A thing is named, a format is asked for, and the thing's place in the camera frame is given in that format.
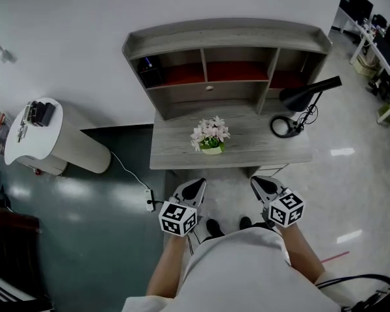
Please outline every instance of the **foot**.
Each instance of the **foot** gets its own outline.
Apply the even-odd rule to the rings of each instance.
[[[252,226],[252,220],[250,220],[250,218],[248,218],[247,216],[244,216],[243,218],[241,218],[241,221],[240,221],[240,230],[244,230],[244,229],[248,229]]]
[[[220,224],[216,220],[209,219],[207,221],[207,230],[213,238],[224,236],[220,229]]]

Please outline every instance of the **white round side table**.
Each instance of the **white round side table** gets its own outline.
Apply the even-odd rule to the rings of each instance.
[[[18,142],[18,129],[25,109],[14,120],[7,136],[5,162],[18,161],[54,175],[63,173],[67,162],[100,174],[110,165],[111,153],[107,147],[96,142],[64,119],[62,105],[51,98],[37,101],[55,106],[47,127],[29,124],[26,135]]]

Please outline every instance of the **wall fixture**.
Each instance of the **wall fixture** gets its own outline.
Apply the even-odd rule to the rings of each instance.
[[[0,59],[3,63],[10,61],[11,63],[14,64],[17,61],[17,58],[6,49],[3,49],[1,45],[0,45],[0,52],[1,52]]]

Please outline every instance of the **wooden desk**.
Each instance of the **wooden desk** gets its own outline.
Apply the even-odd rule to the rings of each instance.
[[[344,29],[346,27],[346,25],[348,24],[348,22],[350,22],[355,28],[358,29],[358,32],[360,33],[360,37],[364,37],[364,39],[362,39],[357,47],[357,49],[355,50],[354,54],[352,55],[351,59],[350,59],[350,64],[354,64],[358,55],[360,54],[361,50],[363,49],[363,46],[365,44],[365,41],[368,41],[369,45],[373,44],[373,41],[374,41],[374,37],[371,33],[367,33],[366,30],[360,26],[356,21],[354,21],[354,19],[349,16],[345,10],[343,10],[342,8],[338,8],[338,10],[340,12],[342,12],[343,16],[344,16],[344,23],[343,23],[343,26],[341,27],[341,30],[339,31],[341,34],[344,33]]]
[[[278,138],[270,130],[270,120],[287,114],[278,99],[265,102],[263,114],[245,100],[199,101],[176,105],[172,118],[163,121],[157,114],[151,143],[150,168],[184,170],[201,168],[248,168],[252,176],[257,170],[279,169],[286,164],[312,161],[312,149],[306,131],[293,138]],[[231,138],[220,155],[195,151],[190,135],[202,118],[225,119]]]

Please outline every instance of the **power strip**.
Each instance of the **power strip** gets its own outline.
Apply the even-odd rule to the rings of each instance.
[[[155,206],[153,205],[153,197],[150,189],[144,190],[144,198],[146,200],[146,210],[150,212],[154,211]]]

